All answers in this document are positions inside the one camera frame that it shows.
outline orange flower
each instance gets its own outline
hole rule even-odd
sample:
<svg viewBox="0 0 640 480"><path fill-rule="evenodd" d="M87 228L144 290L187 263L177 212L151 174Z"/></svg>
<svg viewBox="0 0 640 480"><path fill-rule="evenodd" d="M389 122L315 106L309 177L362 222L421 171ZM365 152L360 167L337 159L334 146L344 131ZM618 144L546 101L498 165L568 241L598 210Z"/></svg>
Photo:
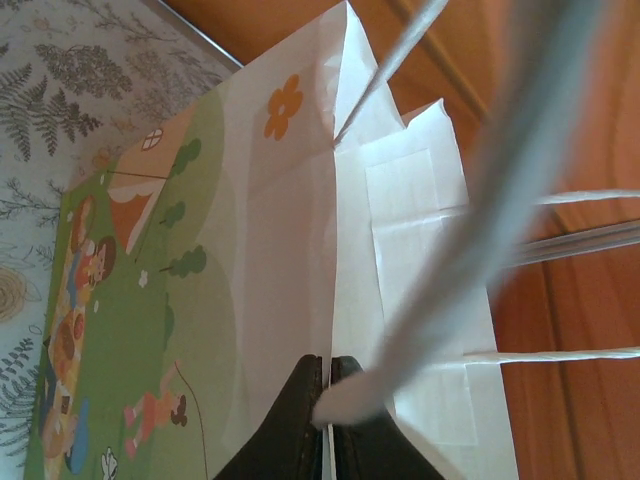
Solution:
<svg viewBox="0 0 640 480"><path fill-rule="evenodd" d="M291 75L282 89L278 88L269 100L269 120L264 127L264 137L280 140L287 133L289 119L293 117L302 105L302 92L297 91L300 77Z"/></svg>

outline paper bag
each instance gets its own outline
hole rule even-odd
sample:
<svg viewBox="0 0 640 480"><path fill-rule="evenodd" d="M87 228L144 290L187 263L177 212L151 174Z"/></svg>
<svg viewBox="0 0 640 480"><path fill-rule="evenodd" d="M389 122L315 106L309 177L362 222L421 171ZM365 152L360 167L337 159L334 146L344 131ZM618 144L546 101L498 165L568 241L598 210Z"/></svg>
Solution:
<svg viewBox="0 0 640 480"><path fill-rule="evenodd" d="M332 355L367 364L441 228L416 216L462 182L442 105L407 128L386 87L334 147L375 67L340 4L63 197L26 478L212 478L301 356L325 377ZM486 378L430 376L430 406L423 384L397 399L430 459L428 441L462 470L493 455L485 418L508 437L499 369Z"/></svg>

